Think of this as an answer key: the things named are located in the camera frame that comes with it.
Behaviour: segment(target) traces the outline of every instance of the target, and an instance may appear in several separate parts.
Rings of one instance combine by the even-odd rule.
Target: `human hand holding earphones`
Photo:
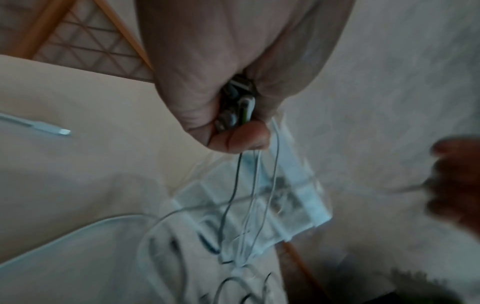
[[[241,153],[270,142],[266,122],[329,58],[354,0],[137,0],[160,97],[210,149]],[[220,91],[235,74],[257,90],[252,121],[218,133]]]
[[[440,140],[432,153],[439,160],[428,183],[434,195],[429,211],[480,238],[480,137]]]

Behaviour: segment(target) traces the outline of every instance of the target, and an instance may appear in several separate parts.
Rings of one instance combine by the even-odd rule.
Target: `skin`
[[[354,0],[137,0],[158,94],[210,149],[240,153],[270,143],[266,122],[303,90],[332,53]],[[253,121],[218,134],[220,90],[235,74],[255,84]]]
[[[473,232],[480,239],[480,138],[443,139],[431,149],[433,167],[428,210]]]

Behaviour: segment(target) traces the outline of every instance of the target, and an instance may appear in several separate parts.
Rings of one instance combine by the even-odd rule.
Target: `floor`
[[[285,104],[298,148],[334,206],[293,243],[315,276],[343,259],[361,302],[420,271],[480,302],[480,243],[425,214],[429,147],[480,127],[480,1],[359,0],[319,77]]]

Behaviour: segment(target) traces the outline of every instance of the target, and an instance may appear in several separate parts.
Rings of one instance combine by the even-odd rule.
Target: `white table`
[[[167,189],[209,153],[183,132],[151,84],[5,56],[0,67],[0,111],[72,131],[52,136],[0,121],[1,261],[101,218],[167,213]],[[167,224],[187,260],[189,298],[213,297],[230,269],[201,247],[181,215]],[[78,237],[60,253],[34,257],[7,275],[0,269],[0,302],[148,302],[152,291],[132,268],[133,245],[127,246],[144,229],[136,220],[109,226],[103,235]],[[273,249],[255,264],[264,274],[280,273]],[[98,275],[92,279],[89,271]],[[75,290],[87,294],[69,298],[69,279],[84,284]],[[270,285],[275,303],[286,302]],[[233,284],[224,291],[225,303],[245,294]]]

